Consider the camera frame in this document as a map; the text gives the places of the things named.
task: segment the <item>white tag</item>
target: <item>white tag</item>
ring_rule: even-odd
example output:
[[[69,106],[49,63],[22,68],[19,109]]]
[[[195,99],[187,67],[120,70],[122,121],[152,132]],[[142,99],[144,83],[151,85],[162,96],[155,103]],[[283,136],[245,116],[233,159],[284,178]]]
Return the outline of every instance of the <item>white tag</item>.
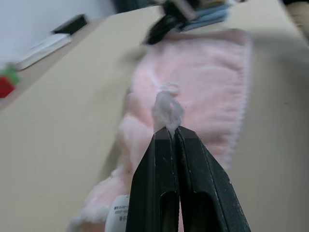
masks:
[[[115,198],[107,215],[105,232],[125,232],[130,195]]]

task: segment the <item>pink cloth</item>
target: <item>pink cloth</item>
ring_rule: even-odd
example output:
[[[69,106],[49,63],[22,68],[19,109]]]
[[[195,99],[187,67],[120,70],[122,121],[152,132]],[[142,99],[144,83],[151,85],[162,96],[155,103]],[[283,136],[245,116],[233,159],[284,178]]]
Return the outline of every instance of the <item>pink cloth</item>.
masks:
[[[236,29],[172,36],[149,47],[127,96],[117,136],[122,149],[117,169],[93,188],[68,231],[102,232],[115,197],[130,193],[132,176],[154,132],[152,108],[162,90],[181,104],[182,126],[195,131],[228,167],[245,112],[250,52],[250,37]]]

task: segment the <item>red object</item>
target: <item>red object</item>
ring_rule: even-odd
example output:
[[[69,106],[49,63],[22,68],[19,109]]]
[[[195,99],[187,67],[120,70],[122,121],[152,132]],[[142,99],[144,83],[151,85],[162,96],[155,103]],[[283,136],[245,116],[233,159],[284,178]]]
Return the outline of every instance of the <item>red object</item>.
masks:
[[[14,90],[14,86],[5,76],[0,76],[0,98],[5,98]]]

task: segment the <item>fuzzy fabric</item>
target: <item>fuzzy fabric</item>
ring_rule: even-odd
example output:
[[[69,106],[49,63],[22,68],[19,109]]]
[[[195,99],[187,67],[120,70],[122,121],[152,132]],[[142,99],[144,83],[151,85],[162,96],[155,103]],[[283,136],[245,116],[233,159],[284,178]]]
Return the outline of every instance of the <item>fuzzy fabric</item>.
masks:
[[[228,167],[245,112],[250,52],[250,37],[236,29],[170,36],[149,47],[127,96],[117,136],[122,149],[117,169],[93,188],[68,231],[104,231],[115,197],[130,193],[132,176],[154,132],[154,105],[162,91],[180,103],[182,126],[195,131],[219,163]]]

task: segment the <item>white wall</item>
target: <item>white wall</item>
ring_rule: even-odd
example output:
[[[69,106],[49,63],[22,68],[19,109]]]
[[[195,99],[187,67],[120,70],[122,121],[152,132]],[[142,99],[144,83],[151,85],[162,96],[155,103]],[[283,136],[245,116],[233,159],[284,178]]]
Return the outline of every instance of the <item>white wall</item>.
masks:
[[[114,14],[111,0],[0,0],[0,62],[18,56],[77,14]]]

